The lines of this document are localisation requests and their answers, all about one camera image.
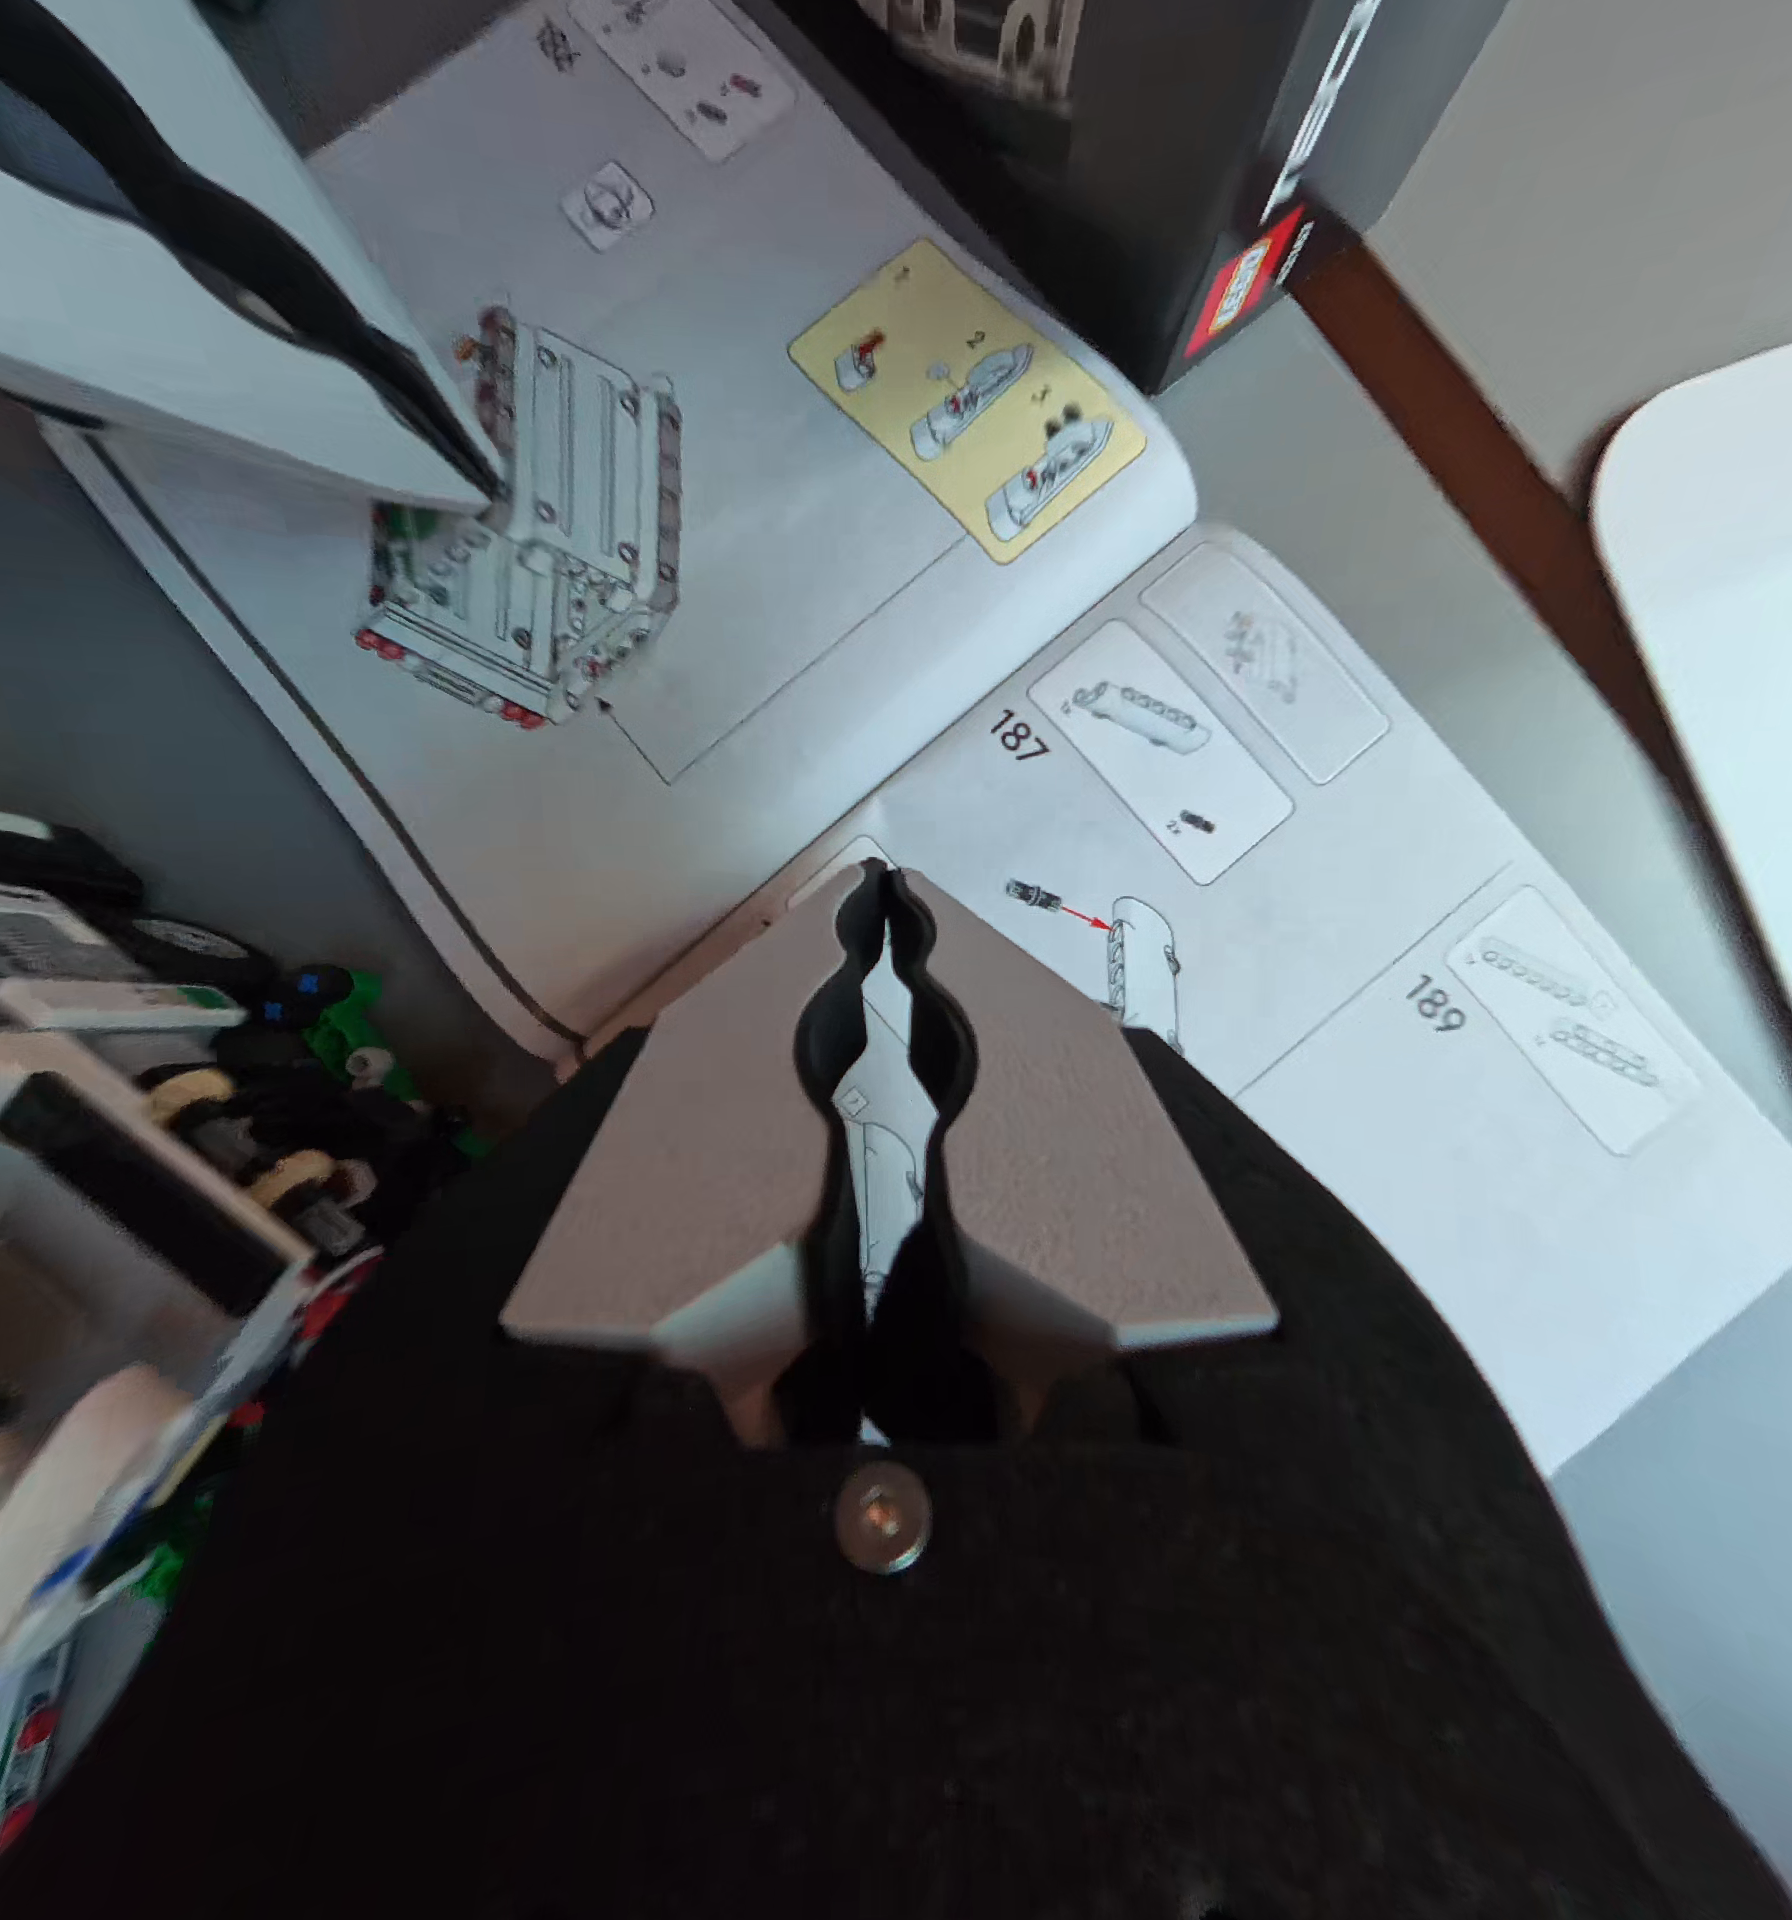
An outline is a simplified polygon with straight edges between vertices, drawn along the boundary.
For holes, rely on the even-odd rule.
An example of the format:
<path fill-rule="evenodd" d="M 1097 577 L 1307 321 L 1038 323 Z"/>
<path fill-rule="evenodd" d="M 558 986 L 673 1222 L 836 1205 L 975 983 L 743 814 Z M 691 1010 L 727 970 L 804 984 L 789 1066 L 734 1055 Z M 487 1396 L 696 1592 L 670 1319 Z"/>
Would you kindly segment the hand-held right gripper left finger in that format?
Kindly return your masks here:
<path fill-rule="evenodd" d="M 866 1319 L 836 1092 L 868 1046 L 885 872 L 843 866 L 639 1031 L 499 1312 L 508 1338 L 705 1378 L 747 1444 L 798 1426 L 780 1382 Z"/>

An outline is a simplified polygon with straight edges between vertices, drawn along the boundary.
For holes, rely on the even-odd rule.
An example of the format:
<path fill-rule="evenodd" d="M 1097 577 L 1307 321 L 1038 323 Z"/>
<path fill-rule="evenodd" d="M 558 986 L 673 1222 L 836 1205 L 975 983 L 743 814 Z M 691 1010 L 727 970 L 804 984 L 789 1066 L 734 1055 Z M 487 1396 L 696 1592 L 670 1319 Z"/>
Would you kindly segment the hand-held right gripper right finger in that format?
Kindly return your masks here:
<path fill-rule="evenodd" d="M 887 962 L 927 1109 L 887 1272 L 887 1435 L 1008 1440 L 1100 1365 L 1280 1312 L 1130 1031 L 916 868 Z"/>

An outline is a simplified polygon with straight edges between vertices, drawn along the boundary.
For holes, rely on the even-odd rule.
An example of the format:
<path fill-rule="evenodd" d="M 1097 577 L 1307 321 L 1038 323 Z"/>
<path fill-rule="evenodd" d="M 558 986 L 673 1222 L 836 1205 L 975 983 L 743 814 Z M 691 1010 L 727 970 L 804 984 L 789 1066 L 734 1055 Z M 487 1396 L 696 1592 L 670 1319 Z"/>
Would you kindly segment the lego instruction booklet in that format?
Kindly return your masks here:
<path fill-rule="evenodd" d="M 520 1042 L 877 857 L 1273 1130 L 1547 1472 L 1792 1274 L 1784 1129 L 760 26 L 523 3 L 308 171 L 508 503 L 44 435 Z"/>

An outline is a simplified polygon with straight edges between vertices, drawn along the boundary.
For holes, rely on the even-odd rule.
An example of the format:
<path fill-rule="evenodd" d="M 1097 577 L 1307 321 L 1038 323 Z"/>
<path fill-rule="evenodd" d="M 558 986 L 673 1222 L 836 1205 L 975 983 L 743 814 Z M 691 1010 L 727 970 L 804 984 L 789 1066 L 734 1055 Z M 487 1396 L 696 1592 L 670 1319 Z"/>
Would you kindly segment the white green lego truck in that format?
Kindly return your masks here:
<path fill-rule="evenodd" d="M 489 1151 L 376 973 L 280 966 L 0 809 L 0 1855 L 107 1715 L 274 1381 Z"/>

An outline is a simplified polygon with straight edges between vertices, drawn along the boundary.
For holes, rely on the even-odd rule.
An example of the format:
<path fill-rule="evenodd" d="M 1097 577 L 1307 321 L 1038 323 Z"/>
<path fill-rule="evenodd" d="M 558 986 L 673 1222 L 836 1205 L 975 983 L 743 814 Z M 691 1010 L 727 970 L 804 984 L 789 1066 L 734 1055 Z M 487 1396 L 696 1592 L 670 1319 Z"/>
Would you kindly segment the black lego set box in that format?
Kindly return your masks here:
<path fill-rule="evenodd" d="M 746 3 L 1148 397 L 1356 246 L 1503 1 Z"/>

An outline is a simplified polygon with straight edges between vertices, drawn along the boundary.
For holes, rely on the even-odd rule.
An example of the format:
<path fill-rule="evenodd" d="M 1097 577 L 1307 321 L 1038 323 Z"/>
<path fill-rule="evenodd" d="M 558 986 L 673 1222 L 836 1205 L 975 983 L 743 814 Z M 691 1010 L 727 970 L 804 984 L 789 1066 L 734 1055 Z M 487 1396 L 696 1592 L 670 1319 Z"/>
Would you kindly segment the sign stand with white base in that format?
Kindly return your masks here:
<path fill-rule="evenodd" d="M 1792 344 L 1643 402 L 1591 532 L 1792 1015 Z"/>

